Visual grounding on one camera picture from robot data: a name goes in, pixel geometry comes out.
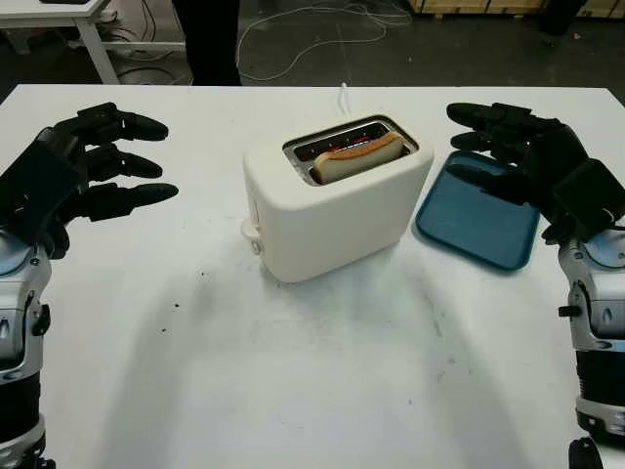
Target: toaster slot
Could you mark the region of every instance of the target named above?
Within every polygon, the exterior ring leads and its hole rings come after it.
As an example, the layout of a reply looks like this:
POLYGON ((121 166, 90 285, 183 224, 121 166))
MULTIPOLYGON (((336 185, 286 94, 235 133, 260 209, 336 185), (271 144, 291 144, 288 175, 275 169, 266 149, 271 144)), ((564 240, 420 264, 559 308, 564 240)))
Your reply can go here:
POLYGON ((352 171, 346 175, 336 175, 336 178, 324 182, 323 178, 315 171, 314 163, 318 156, 328 152, 338 152, 336 154, 359 154, 367 149, 375 147, 376 142, 388 140, 383 139, 387 134, 394 133, 397 139, 401 140, 401 148, 396 149, 393 159, 406 156, 416 151, 419 146, 394 122, 385 116, 374 116, 362 119, 346 125, 328 129, 324 132, 308 135, 300 139, 291 141, 282 148, 285 156, 295 168, 300 177, 311 186, 323 186, 346 177, 367 171, 380 164, 386 164, 389 160, 384 160, 379 164, 365 164, 362 169, 352 171))

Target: concrete floor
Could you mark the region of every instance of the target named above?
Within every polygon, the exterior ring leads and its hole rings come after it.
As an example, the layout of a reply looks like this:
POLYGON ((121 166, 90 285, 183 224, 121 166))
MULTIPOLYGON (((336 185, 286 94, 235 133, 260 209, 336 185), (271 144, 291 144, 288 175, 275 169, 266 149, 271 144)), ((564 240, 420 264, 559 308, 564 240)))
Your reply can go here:
MULTIPOLYGON (((170 0, 148 1, 158 24, 156 40, 181 39, 170 0)), ((316 0, 241 0, 239 31, 260 18, 312 3, 316 0)), ((371 5, 379 13, 397 13, 375 2, 371 5)), ((400 5, 409 8, 407 3, 400 5)), ((140 2, 112 0, 111 6, 120 14, 116 25, 141 35, 144 20, 140 2)), ((285 69, 300 50, 312 43, 366 39, 379 32, 379 25, 362 16, 297 13, 254 29, 243 45, 240 68, 256 76, 272 75, 285 69)), ((0 44, 0 102, 18 83, 99 82, 84 49, 69 49, 57 34, 50 33, 33 42, 36 44, 29 56, 17 56, 8 44, 0 44)), ((177 84, 188 83, 184 54, 172 54, 155 63, 115 56, 113 62, 120 72, 138 66, 162 67, 170 71, 177 84)), ((624 72, 623 21, 577 21, 566 36, 548 40, 538 32, 532 18, 514 21, 505 16, 448 16, 437 21, 413 17, 409 25, 389 26, 387 36, 375 43, 322 46, 304 56, 283 77, 269 82, 244 78, 243 83, 606 87, 625 104, 624 72)), ((172 76, 145 70, 126 74, 122 81, 167 84, 172 76)))

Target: toaster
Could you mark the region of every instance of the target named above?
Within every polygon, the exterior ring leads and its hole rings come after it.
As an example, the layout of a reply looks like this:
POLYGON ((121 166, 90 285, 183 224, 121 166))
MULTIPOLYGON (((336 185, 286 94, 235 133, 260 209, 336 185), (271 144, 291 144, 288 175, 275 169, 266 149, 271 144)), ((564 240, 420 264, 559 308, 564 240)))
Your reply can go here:
POLYGON ((250 216, 241 231, 281 281, 337 269, 399 241, 433 157, 425 141, 383 115, 278 141, 244 157, 250 216), (329 182, 318 174, 321 155, 384 139, 400 142, 391 160, 372 159, 329 182))

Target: person's leg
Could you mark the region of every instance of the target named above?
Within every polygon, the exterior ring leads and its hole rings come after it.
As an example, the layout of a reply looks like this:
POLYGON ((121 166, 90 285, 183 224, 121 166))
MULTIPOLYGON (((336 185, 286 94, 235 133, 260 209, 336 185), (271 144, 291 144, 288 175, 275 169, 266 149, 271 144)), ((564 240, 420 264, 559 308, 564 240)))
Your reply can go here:
POLYGON ((240 85, 236 68, 239 0, 174 0, 187 37, 194 85, 240 85))

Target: white desk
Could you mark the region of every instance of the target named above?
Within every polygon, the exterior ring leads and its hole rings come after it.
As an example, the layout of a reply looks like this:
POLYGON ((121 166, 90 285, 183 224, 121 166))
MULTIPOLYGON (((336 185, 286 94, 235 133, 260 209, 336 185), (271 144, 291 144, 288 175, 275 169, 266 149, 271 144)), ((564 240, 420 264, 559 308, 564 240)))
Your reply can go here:
MULTIPOLYGON (((555 247, 537 240, 528 266, 504 276, 406 232, 292 285, 248 249, 242 154, 278 126, 297 137, 341 115, 337 96, 20 86, 0 106, 0 171, 42 127, 101 102, 171 130, 165 142, 120 147, 163 165, 180 194, 130 217, 74 222, 44 295, 53 326, 42 410, 61 468, 567 467, 582 432, 555 247)), ((349 100, 354 116, 383 112, 430 139, 428 185, 462 130, 445 116, 457 101, 557 116, 625 180, 625 109, 606 90, 350 89, 349 100)))
POLYGON ((0 28, 76 26, 102 82, 118 84, 119 79, 93 21, 109 1, 52 5, 39 0, 0 0, 0 28))

